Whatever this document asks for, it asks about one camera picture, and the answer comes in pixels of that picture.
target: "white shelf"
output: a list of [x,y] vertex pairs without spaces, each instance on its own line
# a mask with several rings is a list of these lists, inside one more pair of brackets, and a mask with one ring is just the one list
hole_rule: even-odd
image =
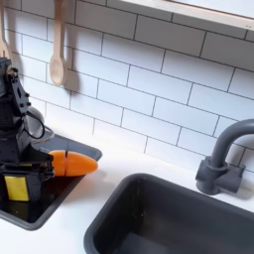
[[[218,5],[218,0],[206,0],[206,4],[204,4],[204,0],[176,0],[178,2],[167,0],[122,1],[254,31],[254,0],[219,0],[219,2],[224,1],[222,5]],[[201,2],[202,7],[193,5]],[[250,10],[253,12],[253,18],[246,17],[246,15],[252,13]]]

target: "shelf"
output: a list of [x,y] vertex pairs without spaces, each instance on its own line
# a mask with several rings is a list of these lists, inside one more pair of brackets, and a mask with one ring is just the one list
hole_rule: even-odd
[[238,27],[238,28],[254,31],[254,18],[240,16],[233,13],[227,13],[225,12],[225,8],[222,9],[224,12],[221,12],[221,11],[215,11],[211,9],[205,9],[203,7],[197,7],[194,5],[188,5],[184,3],[184,2],[188,2],[188,3],[198,2],[197,0],[195,1],[179,0],[178,1],[182,3],[166,1],[166,0],[121,0],[121,1],[133,3],[137,5],[143,5],[143,6],[159,9],[159,10],[168,11],[168,12],[178,13],[178,14],[182,14],[186,16],[192,16],[192,17],[207,20],[207,21],[212,21],[216,23],[221,23],[221,24],[225,24],[225,25],[229,25],[233,27]]

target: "tile backsplash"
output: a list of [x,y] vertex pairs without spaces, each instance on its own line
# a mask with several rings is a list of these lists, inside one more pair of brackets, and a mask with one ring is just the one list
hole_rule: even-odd
[[[54,0],[5,5],[14,65],[60,132],[120,142],[196,171],[227,126],[254,118],[253,32],[118,0],[68,0],[68,78],[56,87]],[[254,136],[237,140],[227,162],[254,176]]]

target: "utensil handle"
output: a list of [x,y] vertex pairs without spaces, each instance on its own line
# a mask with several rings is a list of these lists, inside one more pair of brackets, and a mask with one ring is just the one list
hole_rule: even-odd
[[64,57],[64,16],[65,0],[55,0],[54,55],[61,58]]
[[0,0],[0,41],[1,42],[6,42],[5,41],[5,36],[4,36],[4,0]]

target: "sink basin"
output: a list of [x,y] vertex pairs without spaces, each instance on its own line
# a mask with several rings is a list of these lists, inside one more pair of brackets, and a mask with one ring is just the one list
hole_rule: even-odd
[[87,254],[253,254],[254,213],[132,175],[87,229],[84,248]]

